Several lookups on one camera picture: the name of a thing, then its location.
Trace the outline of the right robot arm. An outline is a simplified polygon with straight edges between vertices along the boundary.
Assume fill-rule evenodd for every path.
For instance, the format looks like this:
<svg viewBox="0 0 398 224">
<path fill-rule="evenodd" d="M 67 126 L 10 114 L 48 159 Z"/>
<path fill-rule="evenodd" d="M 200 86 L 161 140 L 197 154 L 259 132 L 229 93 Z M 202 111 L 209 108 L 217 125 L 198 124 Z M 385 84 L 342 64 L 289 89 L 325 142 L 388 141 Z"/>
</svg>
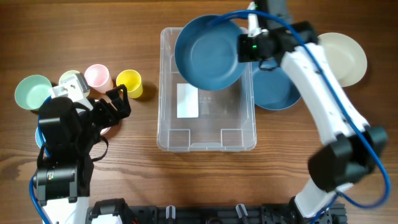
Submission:
<svg viewBox="0 0 398 224">
<path fill-rule="evenodd" d="M 348 189 L 375 169 L 383 176 L 384 193 L 369 208 L 383 205 L 391 194 L 391 179 L 380 160 L 387 133 L 370 126 L 352 105 L 311 23 L 289 24 L 257 1 L 238 16 L 249 22 L 249 34 L 238 42 L 239 60 L 274 59 L 301 94 L 323 144 L 308 160 L 310 179 L 292 199 L 297 223 L 315 223 L 337 198 L 346 197 Z"/>
</svg>

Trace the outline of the blue plate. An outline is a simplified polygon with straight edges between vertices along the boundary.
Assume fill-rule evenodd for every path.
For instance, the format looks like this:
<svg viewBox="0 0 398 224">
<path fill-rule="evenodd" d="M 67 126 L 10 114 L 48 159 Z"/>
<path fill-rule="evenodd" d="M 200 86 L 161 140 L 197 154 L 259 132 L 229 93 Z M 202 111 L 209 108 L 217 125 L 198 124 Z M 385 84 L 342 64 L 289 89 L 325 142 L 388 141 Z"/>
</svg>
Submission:
<svg viewBox="0 0 398 224">
<path fill-rule="evenodd" d="M 233 21 L 218 25 L 216 15 L 190 21 L 175 44 L 175 63 L 181 76 L 201 90 L 218 91 L 236 82 L 246 69 L 238 62 L 238 37 L 243 30 Z"/>
<path fill-rule="evenodd" d="M 252 62 L 254 104 L 266 110 L 284 110 L 301 99 L 297 87 L 275 61 Z"/>
</svg>

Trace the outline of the cream plate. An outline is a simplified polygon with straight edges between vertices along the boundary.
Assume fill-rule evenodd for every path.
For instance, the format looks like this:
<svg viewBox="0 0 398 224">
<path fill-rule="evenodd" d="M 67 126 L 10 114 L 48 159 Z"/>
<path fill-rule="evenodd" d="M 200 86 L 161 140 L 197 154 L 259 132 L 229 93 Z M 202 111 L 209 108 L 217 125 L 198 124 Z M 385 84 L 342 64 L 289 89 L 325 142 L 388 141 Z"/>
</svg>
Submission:
<svg viewBox="0 0 398 224">
<path fill-rule="evenodd" d="M 368 60 L 363 48 L 351 37 L 337 32 L 318 36 L 330 68 L 341 86 L 351 86 L 366 74 Z"/>
</svg>

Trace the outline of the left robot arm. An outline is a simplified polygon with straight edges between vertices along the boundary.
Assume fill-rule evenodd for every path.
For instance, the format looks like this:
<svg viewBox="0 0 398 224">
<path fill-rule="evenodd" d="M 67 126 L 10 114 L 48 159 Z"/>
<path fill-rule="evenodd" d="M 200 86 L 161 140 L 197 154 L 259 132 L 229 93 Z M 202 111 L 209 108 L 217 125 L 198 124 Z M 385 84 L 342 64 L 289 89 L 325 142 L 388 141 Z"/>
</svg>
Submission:
<svg viewBox="0 0 398 224">
<path fill-rule="evenodd" d="M 131 114 L 127 88 L 106 92 L 110 102 L 82 103 L 59 96 L 39 109 L 38 129 L 45 142 L 37 158 L 37 170 L 29 184 L 31 200 L 44 223 L 84 223 L 90 201 L 94 163 L 92 147 L 105 141 L 100 132 Z"/>
</svg>

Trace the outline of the yellow cup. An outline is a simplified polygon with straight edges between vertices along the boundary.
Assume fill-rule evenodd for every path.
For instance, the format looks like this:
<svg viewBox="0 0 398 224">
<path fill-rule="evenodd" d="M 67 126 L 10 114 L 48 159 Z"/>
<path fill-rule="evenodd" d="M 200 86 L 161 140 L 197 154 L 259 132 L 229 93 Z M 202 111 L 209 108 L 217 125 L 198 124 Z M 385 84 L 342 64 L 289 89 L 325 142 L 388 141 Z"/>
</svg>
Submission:
<svg viewBox="0 0 398 224">
<path fill-rule="evenodd" d="M 135 70 L 124 70 L 116 78 L 117 85 L 125 85 L 130 98 L 139 98 L 143 93 L 142 78 Z"/>
</svg>

